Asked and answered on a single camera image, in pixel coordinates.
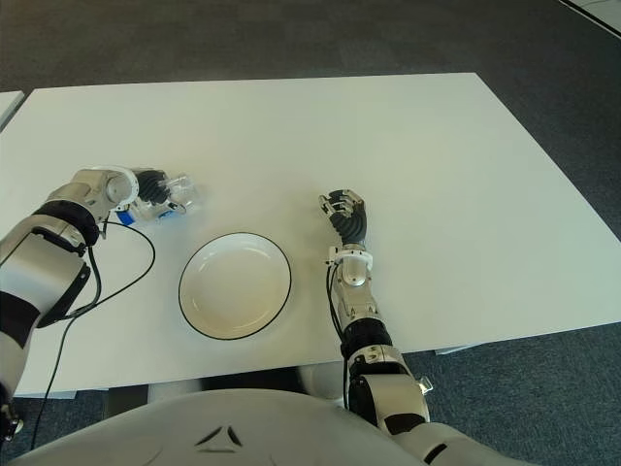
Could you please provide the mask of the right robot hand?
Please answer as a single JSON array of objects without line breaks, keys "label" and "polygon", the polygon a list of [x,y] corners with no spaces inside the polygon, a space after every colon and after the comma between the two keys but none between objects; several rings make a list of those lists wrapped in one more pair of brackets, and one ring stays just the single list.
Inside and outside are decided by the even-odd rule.
[{"label": "right robot hand", "polygon": [[337,189],[320,195],[319,205],[343,245],[365,245],[367,214],[362,197],[351,189]]}]

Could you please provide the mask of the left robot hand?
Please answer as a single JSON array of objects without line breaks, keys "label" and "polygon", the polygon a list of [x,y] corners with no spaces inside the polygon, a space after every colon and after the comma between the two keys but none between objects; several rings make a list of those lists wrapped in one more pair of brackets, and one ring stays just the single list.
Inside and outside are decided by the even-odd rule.
[{"label": "left robot hand", "polygon": [[142,170],[136,173],[138,195],[130,204],[128,213],[134,222],[149,222],[172,215],[185,215],[186,202],[182,200],[189,178],[179,175],[170,178],[162,170]]}]

